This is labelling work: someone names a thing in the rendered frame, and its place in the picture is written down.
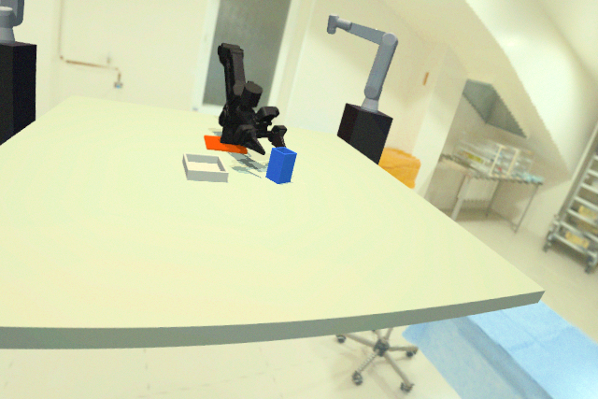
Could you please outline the blue open-top cup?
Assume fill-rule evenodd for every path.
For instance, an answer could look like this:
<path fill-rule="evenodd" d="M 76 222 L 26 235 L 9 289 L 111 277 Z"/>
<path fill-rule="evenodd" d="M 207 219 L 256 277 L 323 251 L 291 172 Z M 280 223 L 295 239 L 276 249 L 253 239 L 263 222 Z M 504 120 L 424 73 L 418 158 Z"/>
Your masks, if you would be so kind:
<path fill-rule="evenodd" d="M 285 147 L 272 148 L 266 178 L 276 184 L 291 182 L 297 153 Z"/>

